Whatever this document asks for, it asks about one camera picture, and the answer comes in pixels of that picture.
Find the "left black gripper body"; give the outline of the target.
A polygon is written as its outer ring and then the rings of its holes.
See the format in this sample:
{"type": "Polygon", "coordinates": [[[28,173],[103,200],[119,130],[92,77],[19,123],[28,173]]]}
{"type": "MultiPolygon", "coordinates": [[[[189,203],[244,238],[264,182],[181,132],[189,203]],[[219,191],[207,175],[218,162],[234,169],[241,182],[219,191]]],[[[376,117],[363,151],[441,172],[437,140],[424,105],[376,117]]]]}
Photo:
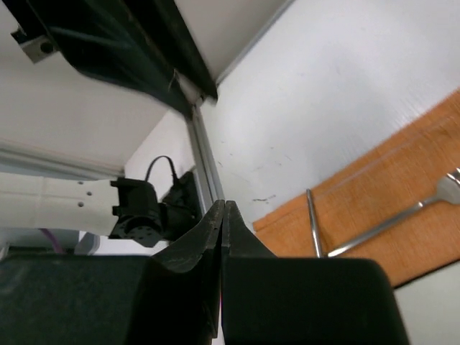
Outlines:
{"type": "Polygon", "coordinates": [[[218,98],[217,85],[174,1],[11,1],[19,45],[44,39],[80,74],[149,95],[193,117],[179,77],[218,98]]]}

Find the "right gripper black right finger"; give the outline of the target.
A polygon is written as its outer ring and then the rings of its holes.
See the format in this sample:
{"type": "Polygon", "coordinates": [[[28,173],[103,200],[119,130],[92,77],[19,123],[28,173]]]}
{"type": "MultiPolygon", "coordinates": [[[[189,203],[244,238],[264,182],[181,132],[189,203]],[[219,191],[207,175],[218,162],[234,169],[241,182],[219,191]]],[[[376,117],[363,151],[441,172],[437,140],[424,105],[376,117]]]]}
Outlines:
{"type": "Polygon", "coordinates": [[[407,344],[383,269],[370,259],[275,256],[235,202],[222,223],[222,329],[227,344],[407,344]]]}

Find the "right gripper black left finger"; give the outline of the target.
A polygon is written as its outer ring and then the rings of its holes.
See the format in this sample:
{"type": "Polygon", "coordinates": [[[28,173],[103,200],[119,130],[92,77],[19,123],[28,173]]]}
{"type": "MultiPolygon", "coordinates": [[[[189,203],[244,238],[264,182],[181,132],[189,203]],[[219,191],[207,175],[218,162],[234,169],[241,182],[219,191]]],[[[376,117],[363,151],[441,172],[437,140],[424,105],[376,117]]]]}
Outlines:
{"type": "Polygon", "coordinates": [[[1,262],[3,344],[210,344],[218,333],[216,201],[148,256],[16,255],[1,262]]]}

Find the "orange cloth placemat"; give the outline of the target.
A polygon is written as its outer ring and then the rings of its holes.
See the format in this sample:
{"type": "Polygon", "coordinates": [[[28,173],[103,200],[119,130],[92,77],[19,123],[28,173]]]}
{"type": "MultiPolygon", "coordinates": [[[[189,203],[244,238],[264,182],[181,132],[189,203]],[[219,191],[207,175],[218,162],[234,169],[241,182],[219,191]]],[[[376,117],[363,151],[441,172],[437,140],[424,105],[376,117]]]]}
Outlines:
{"type": "MultiPolygon", "coordinates": [[[[313,189],[330,251],[430,196],[459,166],[459,93],[313,189]]],[[[459,208],[436,203],[348,252],[377,261],[399,286],[459,260],[459,208]]]]}

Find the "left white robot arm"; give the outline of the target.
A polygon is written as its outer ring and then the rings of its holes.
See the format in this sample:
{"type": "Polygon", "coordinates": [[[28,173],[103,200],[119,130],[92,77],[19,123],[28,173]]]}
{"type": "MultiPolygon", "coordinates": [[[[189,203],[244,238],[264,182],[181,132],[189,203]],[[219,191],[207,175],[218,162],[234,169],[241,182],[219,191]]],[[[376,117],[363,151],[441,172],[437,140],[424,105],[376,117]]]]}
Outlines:
{"type": "MultiPolygon", "coordinates": [[[[85,77],[144,93],[193,118],[180,86],[186,77],[206,96],[216,83],[174,1],[6,1],[26,53],[46,44],[85,77]]],[[[201,219],[190,172],[172,176],[159,200],[147,179],[63,180],[1,174],[1,225],[83,230],[144,247],[173,242],[201,219]]]]}

